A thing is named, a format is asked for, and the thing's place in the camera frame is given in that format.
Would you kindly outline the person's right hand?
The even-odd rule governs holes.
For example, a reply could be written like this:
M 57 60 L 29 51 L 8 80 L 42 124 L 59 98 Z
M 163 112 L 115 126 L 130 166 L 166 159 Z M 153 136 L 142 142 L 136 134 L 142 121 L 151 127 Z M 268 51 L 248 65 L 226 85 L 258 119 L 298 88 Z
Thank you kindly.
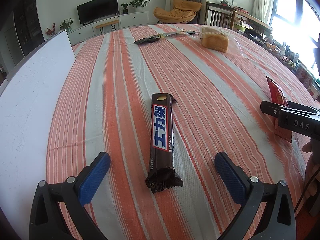
M 306 207 L 312 217 L 319 215 L 319 141 L 311 139 L 302 148 L 311 153 L 305 170 Z

